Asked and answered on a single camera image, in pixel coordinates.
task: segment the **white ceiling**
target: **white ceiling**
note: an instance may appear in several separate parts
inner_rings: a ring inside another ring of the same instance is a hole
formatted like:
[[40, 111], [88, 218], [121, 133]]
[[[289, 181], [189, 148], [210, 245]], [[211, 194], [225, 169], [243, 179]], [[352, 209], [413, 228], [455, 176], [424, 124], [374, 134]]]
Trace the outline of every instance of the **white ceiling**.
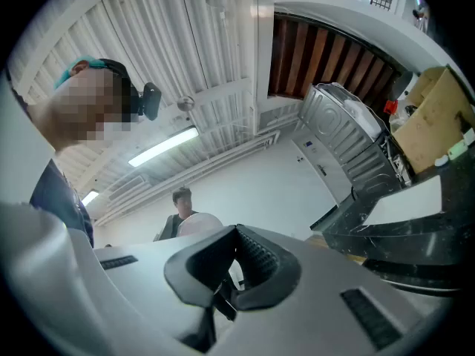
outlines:
[[[58, 156], [81, 198], [92, 189], [100, 192], [88, 206], [96, 224], [272, 144], [275, 133], [269, 131], [295, 124], [296, 101], [290, 99], [272, 112], [256, 104], [256, 4], [50, 0], [30, 23], [8, 62], [13, 85], [29, 104], [41, 104], [66, 66], [85, 54], [122, 62], [138, 90], [153, 82], [163, 92], [156, 121], [144, 120], [120, 139], [77, 145]], [[270, 59], [260, 66], [268, 70]], [[184, 95], [197, 102], [189, 115], [175, 104]], [[269, 112], [259, 124], [258, 113], [263, 111]], [[198, 138], [141, 167], [128, 164], [144, 149], [190, 125], [197, 126]], [[128, 182], [125, 193], [112, 195]]]

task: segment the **red object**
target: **red object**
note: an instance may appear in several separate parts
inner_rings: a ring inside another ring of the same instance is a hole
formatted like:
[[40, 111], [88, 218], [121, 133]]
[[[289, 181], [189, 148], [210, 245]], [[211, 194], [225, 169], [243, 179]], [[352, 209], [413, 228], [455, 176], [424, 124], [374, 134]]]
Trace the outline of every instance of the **red object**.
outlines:
[[390, 115], [395, 114], [397, 109], [398, 109], [398, 101], [397, 100], [395, 102], [392, 102], [392, 101], [388, 100], [386, 102], [386, 105], [384, 106], [384, 112], [388, 113]]

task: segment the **pipe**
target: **pipe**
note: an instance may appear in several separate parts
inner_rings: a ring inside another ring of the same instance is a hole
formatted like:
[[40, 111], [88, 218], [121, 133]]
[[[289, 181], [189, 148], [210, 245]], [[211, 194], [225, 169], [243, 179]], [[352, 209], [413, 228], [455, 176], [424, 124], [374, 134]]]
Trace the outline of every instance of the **pipe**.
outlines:
[[123, 204], [117, 206], [115, 209], [113, 209], [112, 211], [109, 211], [104, 216], [102, 216], [100, 219], [98, 219], [97, 222], [96, 222], [96, 225], [100, 225], [101, 223], [103, 223], [105, 220], [112, 217], [113, 215], [118, 214], [118, 213], [120, 213], [121, 211], [123, 211], [127, 208], [130, 208], [132, 204], [134, 204], [134, 203], [138, 204], [138, 203], [143, 202], [144, 200], [147, 200], [148, 198], [162, 192], [164, 189], [168, 188], [169, 185], [172, 184], [173, 182], [175, 182], [177, 179], [181, 179], [183, 177], [189, 177], [193, 173], [199, 173], [206, 166], [212, 165], [216, 161], [218, 161], [218, 160], [220, 160], [224, 157], [234, 155], [237, 152], [246, 151], [246, 150], [250, 149], [251, 147], [253, 147], [254, 145], [258, 144], [259, 142], [266, 141], [268, 138], [272, 138], [272, 137], [275, 136], [275, 138], [278, 139], [280, 134], [281, 134], [280, 131], [273, 131], [273, 132], [267, 133], [263, 136], [259, 136], [256, 139], [248, 141], [245, 144], [237, 146], [236, 148], [230, 149], [229, 151], [225, 151], [221, 154], [218, 154], [217, 156], [214, 156], [211, 159], [207, 159], [206, 161], [203, 161], [203, 162], [201, 162], [201, 163], [199, 163], [195, 166], [192, 166], [191, 168], [186, 169], [186, 170], [182, 171], [181, 173], [179, 173], [179, 174], [177, 174], [177, 175], [175, 175], [171, 178], [168, 178], [166, 181], [164, 181], [164, 182], [162, 182], [158, 185], [155, 185], [154, 187], [150, 188], [149, 190], [144, 191], [143, 193], [141, 193], [139, 195], [136, 195], [134, 198], [128, 200], [127, 202], [124, 202]]
[[288, 119], [288, 120], [284, 120], [282, 122], [278, 122], [274, 125], [271, 125], [269, 127], [266, 127], [264, 129], [261, 129], [260, 131], [258, 131], [258, 136], [261, 135], [261, 134], [265, 134], [267, 133], [268, 131], [272, 131], [273, 129], [276, 129], [276, 128], [282, 128], [286, 125], [290, 125], [292, 124], [293, 122], [297, 121], [297, 120], [300, 120], [298, 117], [293, 117], [291, 119]]

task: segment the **black handle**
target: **black handle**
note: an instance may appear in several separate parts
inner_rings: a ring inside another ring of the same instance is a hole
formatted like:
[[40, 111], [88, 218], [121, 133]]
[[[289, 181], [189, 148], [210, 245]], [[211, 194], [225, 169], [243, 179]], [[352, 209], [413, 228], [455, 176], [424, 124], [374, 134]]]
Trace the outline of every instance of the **black handle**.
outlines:
[[273, 307], [300, 280], [301, 266], [293, 254], [244, 225], [229, 226], [178, 251], [165, 264], [165, 278], [184, 303], [210, 307], [234, 259], [246, 287], [233, 292], [231, 304], [238, 311]]
[[322, 166], [320, 166], [320, 165], [318, 165], [318, 168], [320, 169], [320, 171], [321, 171], [321, 173], [324, 175], [324, 177], [326, 177], [326, 176], [327, 176], [327, 172], [325, 171], [325, 169], [324, 169]]

